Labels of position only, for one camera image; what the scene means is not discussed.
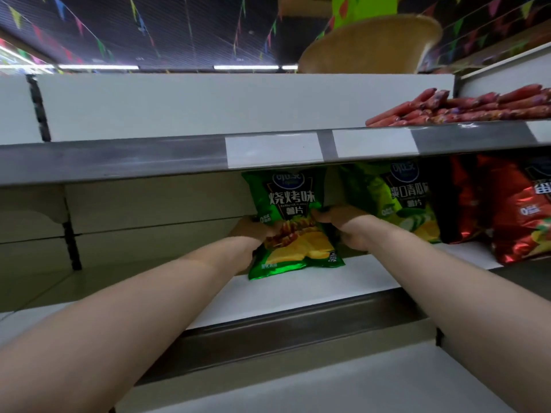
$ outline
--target dark ceiling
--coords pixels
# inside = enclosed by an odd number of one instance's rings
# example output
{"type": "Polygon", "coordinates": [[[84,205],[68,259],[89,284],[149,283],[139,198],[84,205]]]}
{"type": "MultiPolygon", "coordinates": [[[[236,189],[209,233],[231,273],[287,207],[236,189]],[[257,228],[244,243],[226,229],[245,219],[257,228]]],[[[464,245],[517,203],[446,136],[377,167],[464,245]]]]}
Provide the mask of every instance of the dark ceiling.
{"type": "MultiPolygon", "coordinates": [[[[402,0],[399,12],[422,13],[435,6],[434,17],[445,28],[440,49],[432,54],[440,56],[440,64],[551,17],[551,0],[533,0],[529,20],[519,7],[530,0],[500,0],[494,17],[488,9],[491,1],[402,0]],[[457,29],[453,23],[462,17],[457,29]],[[465,48],[474,39],[478,42],[465,48]]],[[[327,24],[323,18],[285,16],[279,20],[278,0],[245,0],[245,12],[242,2],[0,0],[0,27],[58,63],[209,69],[216,64],[295,63],[327,24]]]]}

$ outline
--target person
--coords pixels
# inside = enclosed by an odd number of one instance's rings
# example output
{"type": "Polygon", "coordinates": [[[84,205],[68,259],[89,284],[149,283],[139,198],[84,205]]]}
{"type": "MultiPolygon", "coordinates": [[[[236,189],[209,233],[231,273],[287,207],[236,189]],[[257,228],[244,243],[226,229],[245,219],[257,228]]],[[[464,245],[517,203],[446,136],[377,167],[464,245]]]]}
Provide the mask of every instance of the person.
{"type": "MultiPolygon", "coordinates": [[[[484,365],[482,378],[491,371],[514,393],[513,407],[551,411],[550,302],[354,207],[313,215],[371,252],[475,360],[472,371],[484,365]]],[[[277,231],[243,218],[228,237],[39,322],[0,351],[2,412],[108,411],[277,231]]]]}

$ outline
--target gray shelf edge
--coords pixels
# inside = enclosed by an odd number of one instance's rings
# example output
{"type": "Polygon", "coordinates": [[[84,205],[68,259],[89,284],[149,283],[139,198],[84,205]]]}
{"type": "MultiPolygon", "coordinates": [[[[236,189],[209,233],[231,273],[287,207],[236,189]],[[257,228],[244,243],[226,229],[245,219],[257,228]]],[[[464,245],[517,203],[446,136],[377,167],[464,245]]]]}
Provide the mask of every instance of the gray shelf edge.
{"type": "MultiPolygon", "coordinates": [[[[551,301],[551,258],[491,270],[551,301]]],[[[426,318],[402,288],[184,332],[136,385],[426,318]]]]}
{"type": "MultiPolygon", "coordinates": [[[[520,121],[444,124],[410,127],[409,129],[417,145],[417,151],[412,151],[411,156],[515,149],[548,144],[539,142],[526,122],[520,121]]],[[[334,130],[293,131],[286,134],[317,133],[323,156],[323,162],[319,163],[350,162],[383,157],[340,158],[335,146],[334,130]]],[[[369,130],[379,130],[382,131],[381,135],[384,135],[386,128],[369,130]]],[[[0,186],[120,180],[229,171],[225,139],[265,134],[275,133],[5,145],[0,146],[0,186]]],[[[384,157],[392,157],[391,151],[384,157]]],[[[299,165],[312,164],[311,162],[294,162],[281,166],[299,165]]]]}

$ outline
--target blank white label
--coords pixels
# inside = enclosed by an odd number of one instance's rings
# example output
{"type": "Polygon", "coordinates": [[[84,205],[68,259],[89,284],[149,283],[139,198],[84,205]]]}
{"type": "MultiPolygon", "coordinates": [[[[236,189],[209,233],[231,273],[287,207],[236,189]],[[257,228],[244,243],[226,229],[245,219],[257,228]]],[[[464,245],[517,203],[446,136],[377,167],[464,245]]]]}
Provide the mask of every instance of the blank white label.
{"type": "Polygon", "coordinates": [[[551,120],[538,120],[526,124],[538,142],[551,143],[551,120]]]}
{"type": "Polygon", "coordinates": [[[226,137],[229,168],[323,162],[317,133],[226,137]]]}
{"type": "Polygon", "coordinates": [[[419,150],[407,128],[334,130],[339,158],[371,158],[418,155],[419,150]]]}

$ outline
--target person's left arm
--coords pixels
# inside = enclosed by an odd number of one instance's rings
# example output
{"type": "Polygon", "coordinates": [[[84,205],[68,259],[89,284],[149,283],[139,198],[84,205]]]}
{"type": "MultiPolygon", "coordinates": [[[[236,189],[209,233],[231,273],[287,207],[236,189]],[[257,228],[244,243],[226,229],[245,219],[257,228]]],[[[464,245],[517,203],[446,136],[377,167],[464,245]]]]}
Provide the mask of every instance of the person's left arm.
{"type": "Polygon", "coordinates": [[[2,411],[107,412],[277,230],[244,218],[229,237],[39,322],[0,350],[2,411]]]}

